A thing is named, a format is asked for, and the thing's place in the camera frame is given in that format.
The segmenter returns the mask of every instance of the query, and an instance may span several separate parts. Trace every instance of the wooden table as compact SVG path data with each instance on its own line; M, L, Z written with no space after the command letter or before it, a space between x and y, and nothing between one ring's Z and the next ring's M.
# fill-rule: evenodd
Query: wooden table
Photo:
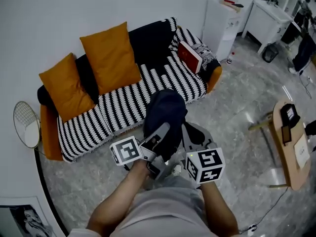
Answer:
M303 169L300 169L295 156L294 145L302 137L306 136L302 119L291 129L292 141L284 146L282 141L282 119L280 110L286 104L291 104L290 100L278 101L272 112L268 113L268 121L252 126L249 130L255 130L263 126L268 126L273 140L276 144L277 151L280 155L286 184L270 185L271 188L290 186L293 190L298 190L306 182L311 169L311 159L309 159Z

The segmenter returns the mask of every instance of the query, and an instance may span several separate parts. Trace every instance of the framed poster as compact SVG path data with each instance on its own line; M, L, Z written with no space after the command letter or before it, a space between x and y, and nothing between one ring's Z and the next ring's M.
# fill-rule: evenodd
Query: framed poster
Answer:
M0 218L4 237L57 237L37 197L0 197Z

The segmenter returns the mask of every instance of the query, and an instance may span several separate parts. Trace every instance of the person's arm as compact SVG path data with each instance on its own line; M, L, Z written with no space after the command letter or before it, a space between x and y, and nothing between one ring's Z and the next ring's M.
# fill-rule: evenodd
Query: person's arm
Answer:
M115 191L93 211L87 229L107 237L115 230L149 175L147 162L137 160Z
M239 235L237 220L214 182L201 185L208 227L218 237Z

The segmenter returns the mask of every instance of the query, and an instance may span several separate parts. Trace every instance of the black phone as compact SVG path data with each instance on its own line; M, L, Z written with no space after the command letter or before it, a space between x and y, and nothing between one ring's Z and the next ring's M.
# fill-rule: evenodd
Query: black phone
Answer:
M292 141L292 135L291 135L291 127L290 125L282 126L282 141L285 145L286 143Z
M233 5L236 6L236 7L239 7L239 8L243 8L243 5L240 4L240 3L234 3Z

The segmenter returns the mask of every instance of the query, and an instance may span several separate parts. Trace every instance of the white cabinet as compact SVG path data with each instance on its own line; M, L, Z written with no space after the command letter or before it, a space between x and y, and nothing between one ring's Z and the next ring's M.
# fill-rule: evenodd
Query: white cabinet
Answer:
M290 22L293 21L284 11L265 1L254 1L249 19L242 37L250 32L260 43L260 54L269 43L274 43L283 37Z
M241 13L220 4L218 0L208 0L202 41L216 54L219 61L230 54L236 38Z

